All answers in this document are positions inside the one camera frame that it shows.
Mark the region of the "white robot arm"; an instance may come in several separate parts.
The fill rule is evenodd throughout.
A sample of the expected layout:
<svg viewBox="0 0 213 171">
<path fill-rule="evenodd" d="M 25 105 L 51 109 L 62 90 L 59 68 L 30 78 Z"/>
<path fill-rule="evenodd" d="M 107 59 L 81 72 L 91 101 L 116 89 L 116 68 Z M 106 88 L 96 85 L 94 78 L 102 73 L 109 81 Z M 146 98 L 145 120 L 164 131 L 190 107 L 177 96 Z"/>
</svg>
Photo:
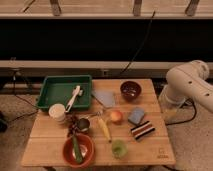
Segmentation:
<svg viewBox="0 0 213 171">
<path fill-rule="evenodd" d="M 201 60 L 175 66 L 166 73 L 167 84 L 158 97 L 165 121 L 171 120 L 188 98 L 213 112 L 213 85 L 206 81 L 209 74 L 208 65 Z"/>
</svg>

